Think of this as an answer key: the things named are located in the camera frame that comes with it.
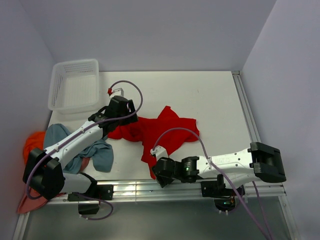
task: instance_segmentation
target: orange cloth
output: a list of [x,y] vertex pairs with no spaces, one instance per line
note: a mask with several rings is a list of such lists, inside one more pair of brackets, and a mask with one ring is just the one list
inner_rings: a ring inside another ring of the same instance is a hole
[[24,164],[27,164],[28,155],[32,149],[44,149],[45,135],[45,131],[37,131],[27,138],[23,147]]

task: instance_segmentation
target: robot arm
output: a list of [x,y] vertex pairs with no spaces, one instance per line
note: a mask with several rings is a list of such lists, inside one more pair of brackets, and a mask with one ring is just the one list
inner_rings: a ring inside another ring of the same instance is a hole
[[[126,119],[102,122],[85,131],[88,126],[94,123],[105,119],[128,116],[133,113],[135,111],[133,101],[127,100],[123,95],[124,92],[121,88],[116,89],[110,95],[109,105],[91,115],[88,118],[88,121],[86,121],[78,130],[44,150],[38,148],[33,149],[28,156],[23,174],[23,181],[27,183],[32,169],[40,159],[42,159],[46,153],[50,153],[52,150],[56,149],[57,151],[49,156],[47,160],[37,168],[31,179],[30,187],[48,200],[54,198],[59,193],[76,192],[85,193],[89,196],[94,195],[97,186],[97,181],[95,179],[85,173],[64,173],[63,169],[83,149],[114,131],[117,126],[123,126],[138,121],[137,115],[134,114]],[[78,132],[82,132],[82,134],[75,137]]]
[[229,196],[233,192],[220,172],[210,165],[211,161],[233,182],[236,188],[243,184],[262,180],[266,183],[282,183],[286,175],[279,149],[260,142],[252,142],[250,148],[230,154],[211,156],[189,156],[179,161],[169,158],[167,151],[157,146],[151,150],[156,157],[156,165],[152,168],[161,187],[179,180],[182,183],[194,183],[204,179],[217,178],[216,181],[202,181],[201,185],[211,188],[213,196]]

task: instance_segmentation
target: red connector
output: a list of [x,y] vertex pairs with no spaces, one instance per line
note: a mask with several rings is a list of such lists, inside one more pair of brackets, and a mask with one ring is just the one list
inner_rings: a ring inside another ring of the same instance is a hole
[[111,88],[108,88],[108,92],[109,96],[112,94],[112,89]]

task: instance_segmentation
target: cable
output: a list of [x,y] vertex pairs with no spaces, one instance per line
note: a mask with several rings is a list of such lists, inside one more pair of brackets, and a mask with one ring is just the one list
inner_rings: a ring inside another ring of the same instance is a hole
[[[244,196],[244,191],[245,191],[245,186],[241,186],[241,198],[243,198],[243,196]],[[229,213],[233,213],[236,209],[238,209],[238,207],[241,205],[241,202],[239,201],[238,203],[237,203],[237,201],[236,201],[236,199],[234,199],[234,201],[235,201],[235,207],[234,207],[234,209],[232,209],[232,210],[230,210],[230,211],[228,211],[228,214]]]
[[[133,115],[135,115],[139,110],[140,108],[142,107],[142,104],[144,102],[144,97],[142,95],[142,92],[141,90],[138,88],[137,85],[135,85],[134,83],[128,81],[128,80],[120,80],[120,81],[116,81],[114,84],[111,85],[111,87],[109,89],[112,89],[115,85],[119,84],[119,83],[128,83],[128,84],[131,84],[132,86],[134,86],[137,91],[139,92],[140,94],[140,98],[141,98],[141,102],[140,102],[140,105],[139,107],[132,113],[130,113],[129,115],[127,116],[122,116],[122,117],[114,117],[114,118],[108,118],[108,119],[104,119],[104,120],[101,120],[101,121],[97,121],[97,122],[94,122],[93,124],[87,126],[83,131],[79,131],[77,132],[75,135],[73,135],[72,137],[70,137],[69,139],[67,139],[66,141],[64,141],[63,143],[61,143],[59,145],[59,147],[57,148],[58,150],[63,148],[65,145],[67,145],[68,143],[70,143],[72,140],[74,140],[75,138],[77,138],[78,136],[80,136],[82,133],[84,133],[85,131],[89,130],[90,128],[96,126],[96,125],[99,125],[101,123],[105,123],[105,122],[110,122],[110,121],[115,121],[115,120],[123,120],[123,119],[127,119],[127,118],[130,118],[132,117]],[[33,197],[30,195],[30,190],[29,190],[29,187],[30,187],[30,182],[31,182],[31,179],[33,178],[36,170],[38,169],[38,167],[49,157],[51,156],[52,154],[54,154],[57,149],[53,149],[52,151],[48,152],[43,158],[40,159],[40,161],[34,166],[34,168],[32,169],[32,171],[30,172],[30,175],[26,181],[26,184],[25,184],[25,194],[28,196],[28,198],[32,199],[32,200],[35,200],[35,199],[38,199],[40,198],[41,196],[37,196],[37,197]]]
[[223,175],[223,177],[225,178],[225,180],[230,184],[230,186],[232,187],[234,193],[236,194],[236,196],[239,198],[239,201],[241,202],[241,204],[243,205],[244,209],[246,210],[246,212],[248,213],[248,215],[252,218],[252,220],[254,221],[254,223],[256,224],[256,226],[259,228],[259,230],[261,231],[261,233],[264,235],[264,237],[267,240],[272,240],[272,238],[269,237],[269,235],[266,233],[266,231],[263,229],[263,227],[261,226],[261,224],[258,222],[258,220],[256,219],[256,217],[253,215],[253,213],[250,211],[250,209],[248,208],[247,204],[245,203],[245,201],[242,199],[241,195],[239,194],[239,192],[237,191],[236,186],[232,183],[232,181],[230,180],[230,178],[225,174],[224,171],[222,171],[217,165],[215,165],[212,161],[211,158],[208,156],[205,145],[203,143],[203,141],[201,140],[201,138],[193,131],[191,131],[190,129],[184,128],[184,127],[173,127],[168,129],[167,131],[165,131],[164,133],[162,133],[160,135],[160,137],[155,141],[155,144],[153,146],[153,150],[155,150],[156,146],[158,145],[158,142],[160,141],[160,139],[167,133],[174,131],[174,130],[184,130],[184,131],[188,131],[190,133],[192,133],[196,138],[198,138],[201,146],[202,146],[202,150],[204,153],[205,158],[207,159],[208,163],[214,167],[220,174]]
[[83,195],[81,193],[78,193],[78,192],[74,192],[76,195],[78,195],[78,197],[82,197],[84,199],[88,199],[88,200],[92,200],[92,201],[99,201],[99,202],[102,202],[102,203],[105,203],[105,204],[108,204],[110,207],[111,207],[111,210],[110,212],[105,215],[105,216],[102,216],[102,217],[87,217],[87,216],[84,216],[84,215],[80,215],[82,218],[86,219],[86,220],[91,220],[91,221],[97,221],[97,220],[103,220],[103,219],[106,219],[108,217],[110,217],[110,215],[112,214],[112,212],[114,211],[114,206],[106,201],[106,200],[102,200],[102,199],[98,199],[98,198],[94,198],[94,197],[89,197],[89,196],[86,196],[86,195]]
[[266,216],[266,212],[264,210],[264,207],[262,205],[262,202],[261,202],[261,197],[259,195],[259,191],[258,191],[258,188],[257,188],[257,185],[254,181],[252,181],[253,183],[253,186],[254,186],[254,189],[255,189],[255,192],[256,192],[256,198],[258,199],[258,202],[259,202],[259,205],[260,205],[260,208],[261,208],[261,213],[262,213],[262,216],[263,216],[263,220],[264,220],[264,224],[266,226],[266,229],[268,230],[268,233],[269,233],[269,236],[270,236],[270,239],[271,240],[274,240],[274,235],[271,231],[271,228],[269,226],[269,223],[268,223],[268,220],[267,220],[267,216]]

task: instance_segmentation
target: red cloth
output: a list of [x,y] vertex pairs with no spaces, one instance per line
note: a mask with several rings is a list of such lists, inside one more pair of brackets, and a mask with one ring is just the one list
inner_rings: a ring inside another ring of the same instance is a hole
[[90,162],[90,157],[83,157],[79,173],[82,173]]
[[[142,142],[144,146],[141,161],[149,165],[150,175],[154,176],[151,168],[156,164],[157,160],[151,156],[150,150],[154,147],[158,137],[168,129],[186,128],[199,135],[196,120],[192,118],[181,118],[170,106],[165,106],[158,118],[139,117],[138,122],[125,126],[118,126],[115,131],[110,132],[108,137],[111,139],[124,138],[130,142]],[[164,147],[170,155],[181,147],[184,142],[195,142],[198,139],[190,132],[184,130],[174,130],[168,132],[159,141],[158,145]]]

